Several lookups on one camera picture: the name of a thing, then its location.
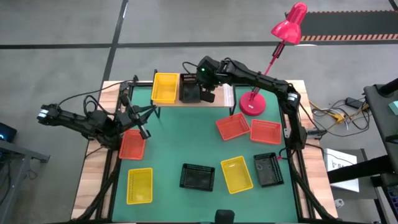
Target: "black plastic crate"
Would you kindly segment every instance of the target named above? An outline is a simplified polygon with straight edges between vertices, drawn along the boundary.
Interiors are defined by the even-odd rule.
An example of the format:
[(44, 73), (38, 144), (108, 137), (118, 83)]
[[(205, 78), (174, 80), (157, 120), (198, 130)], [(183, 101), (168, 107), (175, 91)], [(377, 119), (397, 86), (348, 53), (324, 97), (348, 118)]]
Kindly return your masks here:
[(282, 173), (275, 153), (265, 153), (254, 156), (257, 178), (261, 187), (283, 184)]
[(213, 191), (215, 168), (193, 164), (183, 164), (180, 187)]
[(180, 101), (183, 103), (200, 102), (200, 86), (196, 74), (180, 74)]

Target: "green table surface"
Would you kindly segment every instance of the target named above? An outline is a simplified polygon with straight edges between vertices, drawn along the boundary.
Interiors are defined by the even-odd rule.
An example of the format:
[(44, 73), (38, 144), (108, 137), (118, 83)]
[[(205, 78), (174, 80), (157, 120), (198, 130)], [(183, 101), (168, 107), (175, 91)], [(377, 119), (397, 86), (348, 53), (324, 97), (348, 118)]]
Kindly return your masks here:
[[(249, 91), (238, 87), (237, 99)], [(280, 122), (277, 98), (260, 92), (267, 101), (263, 114), (254, 119)], [(147, 106), (151, 88), (135, 87), (132, 102)], [(235, 212), (235, 222), (297, 222), (292, 182), (287, 161), (279, 161), (284, 184), (262, 188), (257, 180), (253, 155), (278, 153), (285, 146), (252, 142), (250, 134), (229, 141), (222, 140), (215, 121), (229, 115), (228, 108), (162, 108), (160, 119), (153, 114), (146, 124), (152, 137), (147, 139), (141, 161), (122, 160), (114, 222), (213, 222), (217, 209)], [(245, 116), (251, 124), (251, 117)], [(229, 194), (220, 162), (243, 156), (254, 187)], [(215, 168), (212, 192), (179, 187), (184, 163)], [(127, 173), (129, 169), (153, 168), (152, 203), (127, 205)]]

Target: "red plastic tray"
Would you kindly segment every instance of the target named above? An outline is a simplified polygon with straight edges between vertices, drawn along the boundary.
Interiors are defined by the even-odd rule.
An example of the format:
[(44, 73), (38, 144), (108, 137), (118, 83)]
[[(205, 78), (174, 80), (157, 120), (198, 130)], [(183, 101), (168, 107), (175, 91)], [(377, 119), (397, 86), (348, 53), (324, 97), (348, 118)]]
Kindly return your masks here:
[(249, 124), (242, 113), (220, 119), (216, 121), (216, 125), (224, 141), (250, 132)]
[(282, 125), (272, 121), (251, 120), (250, 139), (252, 141), (280, 144), (282, 140)]
[(146, 140), (142, 139), (139, 130), (130, 129), (124, 132), (119, 151), (120, 159), (139, 160), (144, 157)]

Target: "concrete floor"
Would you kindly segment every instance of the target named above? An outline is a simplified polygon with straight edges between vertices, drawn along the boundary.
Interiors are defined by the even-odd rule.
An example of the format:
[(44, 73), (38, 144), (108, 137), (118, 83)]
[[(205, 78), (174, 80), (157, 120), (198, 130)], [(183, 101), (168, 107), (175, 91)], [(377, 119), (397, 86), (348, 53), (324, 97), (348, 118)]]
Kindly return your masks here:
[[(120, 43), (185, 41), (272, 41), (269, 30), (293, 0), (137, 0), (127, 7)], [(309, 11), (391, 9), (387, 0), (307, 0)], [(0, 0), (2, 44), (110, 43), (122, 0)], [(231, 57), (264, 70), (274, 47), (118, 49), (110, 80), (138, 75), (150, 80), (153, 69), (182, 72), (181, 63), (203, 56)], [(39, 173), (26, 180), (11, 223), (67, 221), (87, 141), (66, 128), (36, 122), (41, 104), (101, 86), (109, 49), (0, 50), (0, 121), (18, 129), (16, 143), (51, 154)], [(270, 76), (305, 80), (309, 98), (322, 107), (360, 98), (363, 87), (396, 78), (398, 45), (286, 47)], [(63, 109), (82, 111), (82, 98)], [(328, 126), (331, 118), (319, 119)], [(335, 133), (354, 133), (343, 126)], [(322, 146), (365, 148), (369, 158), (385, 154), (374, 121), (369, 131), (347, 138), (326, 135)], [(347, 221), (371, 223), (379, 217), (373, 201), (347, 201), (338, 210)]]

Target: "yellow basket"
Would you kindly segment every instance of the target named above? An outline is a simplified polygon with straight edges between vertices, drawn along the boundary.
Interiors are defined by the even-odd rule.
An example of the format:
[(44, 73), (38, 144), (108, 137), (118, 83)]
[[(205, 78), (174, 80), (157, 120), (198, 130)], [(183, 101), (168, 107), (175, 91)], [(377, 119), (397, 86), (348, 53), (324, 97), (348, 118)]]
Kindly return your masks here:
[(178, 73), (156, 73), (151, 99), (155, 103), (174, 103), (178, 77)]
[(152, 168), (131, 169), (127, 179), (127, 204), (152, 202)]
[(243, 156), (221, 161), (221, 168), (230, 194), (253, 188), (248, 167)]

